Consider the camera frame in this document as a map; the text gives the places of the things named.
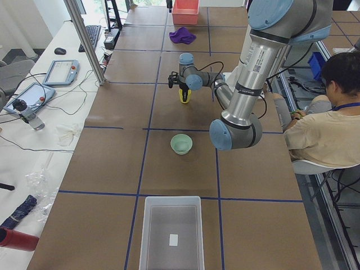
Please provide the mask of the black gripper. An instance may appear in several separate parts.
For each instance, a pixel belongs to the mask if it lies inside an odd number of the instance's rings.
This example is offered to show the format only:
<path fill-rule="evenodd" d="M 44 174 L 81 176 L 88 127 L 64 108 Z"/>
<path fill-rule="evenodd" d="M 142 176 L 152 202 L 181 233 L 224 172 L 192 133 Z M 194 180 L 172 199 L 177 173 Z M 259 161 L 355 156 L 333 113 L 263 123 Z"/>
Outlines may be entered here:
<path fill-rule="evenodd" d="M 182 102 L 187 102 L 187 90 L 184 77 L 180 76 L 178 72 L 172 71 L 168 76 L 168 87 L 173 88 L 174 85 L 179 85 L 182 89 Z"/>

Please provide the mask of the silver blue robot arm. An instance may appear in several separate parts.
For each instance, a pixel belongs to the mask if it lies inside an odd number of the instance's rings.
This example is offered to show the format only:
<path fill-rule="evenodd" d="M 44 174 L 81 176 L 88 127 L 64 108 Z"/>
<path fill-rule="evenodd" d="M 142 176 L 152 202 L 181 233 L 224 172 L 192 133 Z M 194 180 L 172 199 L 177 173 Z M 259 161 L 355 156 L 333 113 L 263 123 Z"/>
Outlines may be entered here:
<path fill-rule="evenodd" d="M 248 12 L 251 40 L 234 89 L 221 73 L 200 71 L 194 57 L 183 53 L 179 71 L 168 77 L 168 85 L 185 90 L 210 87 L 223 107 L 220 119 L 210 124 L 212 144 L 219 150 L 256 145 L 262 125 L 253 107 L 260 96 L 279 50 L 288 44 L 313 43 L 325 39 L 331 28 L 332 1 L 253 1 Z"/>

